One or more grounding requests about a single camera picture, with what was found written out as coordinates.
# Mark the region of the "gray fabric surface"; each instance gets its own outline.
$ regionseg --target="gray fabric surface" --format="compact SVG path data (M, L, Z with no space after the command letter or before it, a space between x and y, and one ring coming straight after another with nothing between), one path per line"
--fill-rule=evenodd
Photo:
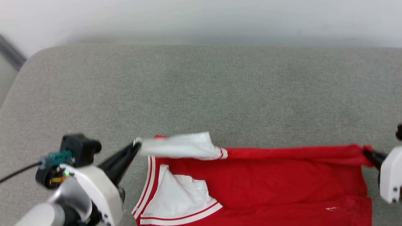
M100 162L135 137L210 131L218 146L399 145L402 50L287 47L73 45L24 65L0 110L0 177L58 151L61 137L99 139ZM363 169L373 225L402 225L399 204L378 197ZM123 179L130 212L145 158ZM0 225L50 195L30 170L0 185Z

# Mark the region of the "garment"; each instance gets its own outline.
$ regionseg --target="garment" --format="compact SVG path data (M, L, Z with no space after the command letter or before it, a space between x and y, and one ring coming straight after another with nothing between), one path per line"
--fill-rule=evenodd
M371 225L361 173L361 165L371 166L363 155L369 146L210 144L206 133L144 143L142 154L162 157L148 157L147 181L132 212L138 225Z

